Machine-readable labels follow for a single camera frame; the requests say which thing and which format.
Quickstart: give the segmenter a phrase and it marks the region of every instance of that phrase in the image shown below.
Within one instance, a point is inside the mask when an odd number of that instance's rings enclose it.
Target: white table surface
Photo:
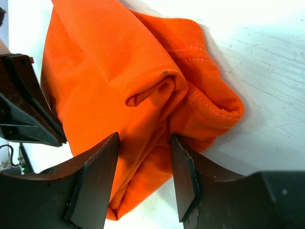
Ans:
[[[243,120],[204,155],[245,175],[305,169],[305,1],[125,0],[129,8],[202,25],[223,79],[245,105]],[[50,0],[9,0],[12,53],[34,57],[40,76]],[[71,158],[69,146],[26,144],[36,172]],[[173,179],[106,229],[179,229]]]

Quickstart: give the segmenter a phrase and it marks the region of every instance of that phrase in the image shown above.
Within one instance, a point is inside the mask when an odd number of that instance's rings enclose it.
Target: orange cloth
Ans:
[[[200,26],[130,11],[117,0],[53,0],[41,82],[74,156],[118,131],[108,219],[172,176],[170,135],[197,151],[243,115]]]

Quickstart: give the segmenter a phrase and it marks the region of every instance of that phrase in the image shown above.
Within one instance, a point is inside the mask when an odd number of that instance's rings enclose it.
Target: crumpled fabric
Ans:
[[[172,176],[172,133],[201,152],[244,107],[194,21],[144,15],[117,0],[53,5],[41,85],[74,156],[119,132],[107,213],[118,220]]]

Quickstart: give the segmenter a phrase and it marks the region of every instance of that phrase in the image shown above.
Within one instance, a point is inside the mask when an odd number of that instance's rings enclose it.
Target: orange t-shirt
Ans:
[[[53,0],[41,84],[74,156],[113,132],[121,148],[108,219],[172,176],[170,136],[205,150],[242,117],[200,26],[130,11],[117,0]]]

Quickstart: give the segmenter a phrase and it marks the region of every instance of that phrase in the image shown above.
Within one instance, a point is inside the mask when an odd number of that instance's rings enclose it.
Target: cable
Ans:
[[[11,146],[11,145],[1,145],[0,146],[0,149],[2,148],[2,147],[5,147],[5,146],[7,146],[8,148],[10,148],[10,163],[11,163],[11,165],[12,166],[18,166],[18,165],[20,165],[20,164],[14,164],[13,163],[13,154],[14,154],[14,148]]]

